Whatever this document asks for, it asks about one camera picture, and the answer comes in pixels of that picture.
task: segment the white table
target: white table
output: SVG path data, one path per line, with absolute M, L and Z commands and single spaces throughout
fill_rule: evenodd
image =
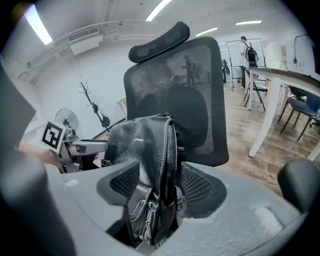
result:
M 258 149 L 264 142 L 264 139 L 267 136 L 271 123 L 274 119 L 276 109 L 277 109 L 277 104 L 279 102 L 281 84 L 294 86 L 320 97 L 320 82 L 317 82 L 302 74 L 283 71 L 280 69 L 252 67 L 249 69 L 249 71 L 250 71 L 250 98 L 249 98 L 249 105 L 248 105 L 249 110 L 252 109 L 252 100 L 253 100 L 253 92 L 254 92 L 253 90 L 254 74 L 266 77 L 267 79 L 271 80 L 271 83 L 272 83 L 272 87 L 268 88 L 269 103 L 267 104 L 267 109 L 266 109 L 263 123 L 260 129 L 260 132 L 257 138 L 255 139 L 255 142 L 249 152 L 249 156 L 254 157 Z M 284 90 L 285 90 L 284 93 L 287 93 L 287 94 L 285 94 L 282 99 L 282 103 L 281 103 L 282 109 L 287 100 L 288 86 L 285 86 Z M 308 159 L 314 160 L 319 153 L 320 153 L 320 141 L 318 142 L 314 150 L 310 153 L 310 155 L 308 156 Z

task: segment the wall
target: wall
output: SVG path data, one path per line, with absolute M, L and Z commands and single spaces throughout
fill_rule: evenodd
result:
M 134 65 L 128 59 L 129 49 L 146 43 L 146 39 L 105 40 L 100 47 L 79 55 L 57 59 L 42 73 L 36 88 L 43 102 L 43 111 L 54 121 L 56 113 L 63 108 L 72 110 L 78 119 L 77 135 L 90 139 L 104 128 L 94 114 L 79 82 L 87 82 L 91 101 L 110 118 L 111 125 L 125 115 L 117 101 L 126 97 L 123 77 Z
M 37 89 L 34 85 L 28 82 L 27 79 L 18 78 L 19 74 L 22 71 L 22 67 L 17 62 L 14 62 L 12 60 L 5 60 L 1 56 L 1 65 L 3 66 L 5 72 L 8 74 L 12 84 L 36 111 L 34 117 L 30 121 L 28 127 L 24 132 L 22 138 L 23 142 L 29 143 L 37 147 L 45 148 L 40 143 L 40 138 L 42 135 L 44 125 L 48 121 L 48 118 L 46 117 L 43 111 L 42 101 Z
M 30 62 L 36 54 L 49 47 L 43 44 L 27 19 L 22 17 L 12 31 L 1 54 L 4 59 L 14 61 L 25 67 L 27 62 Z
M 288 12 L 286 24 L 279 24 L 277 41 L 279 45 L 285 44 L 287 41 L 292 41 L 296 36 L 302 36 L 307 34 L 306 29 L 300 23 L 300 21 L 291 13 Z
M 270 69 L 283 69 L 282 55 L 278 42 L 270 42 L 264 47 L 265 50 L 265 64 Z
M 245 36 L 247 39 L 261 39 L 261 40 L 270 40 L 273 39 L 274 36 L 271 33 L 266 31 L 259 31 L 259 30 L 251 30 L 245 29 L 239 32 L 232 32 L 223 35 L 212 35 L 212 37 L 219 43 L 225 43 L 230 41 L 235 41 L 241 39 L 242 36 Z

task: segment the headrest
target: headrest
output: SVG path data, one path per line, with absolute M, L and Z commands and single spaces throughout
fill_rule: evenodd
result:
M 134 46 L 129 51 L 129 60 L 141 63 L 181 45 L 190 37 L 189 27 L 178 21 L 173 28 L 157 39 Z

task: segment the ceiling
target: ceiling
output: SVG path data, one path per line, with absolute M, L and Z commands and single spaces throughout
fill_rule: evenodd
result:
M 23 17 L 2 53 L 5 59 L 25 67 L 39 63 L 67 45 L 66 35 L 86 26 L 99 24 L 104 37 L 160 36 L 176 22 L 183 21 L 195 34 L 217 27 L 206 34 L 218 43 L 239 35 L 275 40 L 295 17 L 279 0 L 172 0 L 151 22 L 145 21 L 161 0 L 42 0 L 36 9 L 53 39 L 44 45 Z M 236 26 L 236 22 L 262 20 L 259 25 Z

